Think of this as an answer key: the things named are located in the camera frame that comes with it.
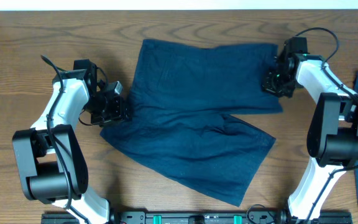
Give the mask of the dark blue shorts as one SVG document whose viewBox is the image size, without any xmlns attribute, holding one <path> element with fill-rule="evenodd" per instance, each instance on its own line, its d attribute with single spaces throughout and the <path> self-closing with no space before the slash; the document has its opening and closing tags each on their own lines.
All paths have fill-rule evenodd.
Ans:
<svg viewBox="0 0 358 224">
<path fill-rule="evenodd" d="M 239 206 L 275 143 L 239 116 L 282 111 L 261 84 L 276 53 L 275 44 L 202 49 L 145 39 L 127 96 L 132 118 L 100 135 L 139 164 Z"/>
</svg>

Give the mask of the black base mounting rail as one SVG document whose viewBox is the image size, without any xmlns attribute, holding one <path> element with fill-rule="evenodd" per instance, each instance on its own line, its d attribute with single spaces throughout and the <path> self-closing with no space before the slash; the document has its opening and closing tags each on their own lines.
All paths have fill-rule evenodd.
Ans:
<svg viewBox="0 0 358 224">
<path fill-rule="evenodd" d="M 245 213 L 147 213 L 122 212 L 113 213 L 109 223 L 123 224 L 284 224 L 284 223 L 312 223 L 312 224 L 353 224 L 350 212 L 321 212 L 319 218 L 308 222 L 292 218 L 284 210 L 278 212 L 257 208 Z M 69 213 L 44 213 L 42 224 L 80 223 Z"/>
</svg>

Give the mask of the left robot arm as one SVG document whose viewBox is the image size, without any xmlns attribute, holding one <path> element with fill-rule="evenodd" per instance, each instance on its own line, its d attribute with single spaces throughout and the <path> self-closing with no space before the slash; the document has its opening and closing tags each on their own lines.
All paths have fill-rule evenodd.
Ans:
<svg viewBox="0 0 358 224">
<path fill-rule="evenodd" d="M 44 213 L 42 223 L 120 223 L 109 200 L 89 185 L 75 128 L 84 112 L 90 115 L 88 126 L 128 121 L 122 84 L 99 79 L 102 68 L 88 59 L 76 60 L 72 70 L 57 67 L 46 56 L 42 60 L 56 73 L 52 96 L 40 118 L 12 137 L 24 196 L 64 210 Z"/>
</svg>

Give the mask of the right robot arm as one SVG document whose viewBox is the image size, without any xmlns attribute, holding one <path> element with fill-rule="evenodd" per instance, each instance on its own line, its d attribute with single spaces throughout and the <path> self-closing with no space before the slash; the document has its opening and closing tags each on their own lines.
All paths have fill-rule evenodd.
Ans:
<svg viewBox="0 0 358 224">
<path fill-rule="evenodd" d="M 327 60 L 308 52 L 307 40 L 294 36 L 284 43 L 276 66 L 264 76 L 262 89 L 292 97 L 304 88 L 316 103 L 308 130 L 308 166 L 276 223 L 332 223 L 345 215 L 322 215 L 321 207 L 335 183 L 358 169 L 358 94 L 330 70 Z"/>
</svg>

